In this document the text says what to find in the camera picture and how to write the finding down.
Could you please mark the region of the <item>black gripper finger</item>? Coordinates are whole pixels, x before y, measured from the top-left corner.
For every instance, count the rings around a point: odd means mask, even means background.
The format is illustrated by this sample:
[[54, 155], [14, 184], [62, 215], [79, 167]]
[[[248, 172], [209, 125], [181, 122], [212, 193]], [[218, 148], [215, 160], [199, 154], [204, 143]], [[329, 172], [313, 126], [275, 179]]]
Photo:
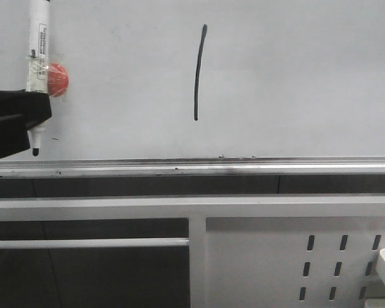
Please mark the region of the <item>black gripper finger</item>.
[[27, 128], [52, 117], [49, 95], [25, 90], [0, 90], [0, 117], [22, 116]]
[[0, 158], [30, 149], [28, 129], [22, 115], [0, 116]]

